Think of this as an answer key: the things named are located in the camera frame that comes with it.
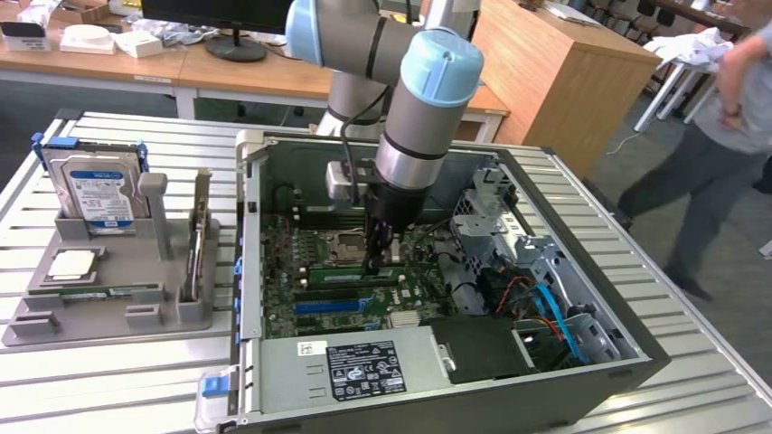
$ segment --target warning label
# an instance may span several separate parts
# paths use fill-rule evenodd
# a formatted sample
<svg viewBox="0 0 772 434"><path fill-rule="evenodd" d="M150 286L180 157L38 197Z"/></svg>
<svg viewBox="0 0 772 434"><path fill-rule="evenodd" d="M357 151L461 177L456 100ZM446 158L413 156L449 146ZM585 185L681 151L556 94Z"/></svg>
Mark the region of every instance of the warning label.
<svg viewBox="0 0 772 434"><path fill-rule="evenodd" d="M406 392L394 342L326 347L333 398L358 398Z"/></svg>
<svg viewBox="0 0 772 434"><path fill-rule="evenodd" d="M125 185L121 172L69 172L82 219L96 226L122 227L132 224L132 203L120 192Z"/></svg>

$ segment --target person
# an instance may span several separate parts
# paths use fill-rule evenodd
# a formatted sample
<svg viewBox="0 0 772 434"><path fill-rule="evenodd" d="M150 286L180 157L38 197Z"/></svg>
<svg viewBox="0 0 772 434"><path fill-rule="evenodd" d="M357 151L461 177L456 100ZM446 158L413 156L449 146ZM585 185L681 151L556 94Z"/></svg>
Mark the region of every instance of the person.
<svg viewBox="0 0 772 434"><path fill-rule="evenodd" d="M717 94L705 102L673 154L625 190L630 219L689 195L676 245L664 266L673 283L712 301L694 274L704 251L757 167L772 153L772 22L718 62Z"/></svg>

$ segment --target metal table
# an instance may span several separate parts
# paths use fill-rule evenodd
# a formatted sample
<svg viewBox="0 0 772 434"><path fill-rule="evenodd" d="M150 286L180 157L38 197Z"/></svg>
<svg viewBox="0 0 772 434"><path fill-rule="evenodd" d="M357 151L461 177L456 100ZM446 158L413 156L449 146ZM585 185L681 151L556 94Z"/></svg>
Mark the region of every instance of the metal table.
<svg viewBox="0 0 772 434"><path fill-rule="evenodd" d="M228 363L234 255L234 135L244 125L85 113L45 134L132 143L169 176L169 215L192 205L196 168L213 168L210 208L222 223L217 306L209 330L38 348L0 347L0 432L190 432L196 380ZM278 128L281 131L296 131ZM673 362L554 432L772 432L772 393L652 260L553 156L513 147L565 223ZM0 195L0 333L53 233L58 202L30 156ZM532 225L538 219L522 210Z"/></svg>

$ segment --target motherboard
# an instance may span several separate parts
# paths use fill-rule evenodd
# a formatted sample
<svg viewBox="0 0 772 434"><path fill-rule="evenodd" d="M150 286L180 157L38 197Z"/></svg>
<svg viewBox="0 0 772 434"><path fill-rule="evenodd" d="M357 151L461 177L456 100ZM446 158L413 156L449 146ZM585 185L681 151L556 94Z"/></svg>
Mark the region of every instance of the motherboard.
<svg viewBox="0 0 772 434"><path fill-rule="evenodd" d="M394 239L384 267L365 274L361 228L304 230L280 214L262 221L266 338L417 326L454 313L428 226Z"/></svg>

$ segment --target black pants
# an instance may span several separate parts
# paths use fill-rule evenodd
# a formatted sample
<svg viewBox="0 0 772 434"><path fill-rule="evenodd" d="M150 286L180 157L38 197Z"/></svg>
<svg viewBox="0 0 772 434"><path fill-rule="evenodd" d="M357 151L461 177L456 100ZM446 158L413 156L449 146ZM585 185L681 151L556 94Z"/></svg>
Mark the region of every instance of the black pants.
<svg viewBox="0 0 772 434"><path fill-rule="evenodd" d="M764 156L718 145L692 126L673 154L622 193L618 209L630 219L685 194L690 196L668 271L693 277L704 251L742 190L753 183L762 161Z"/></svg>

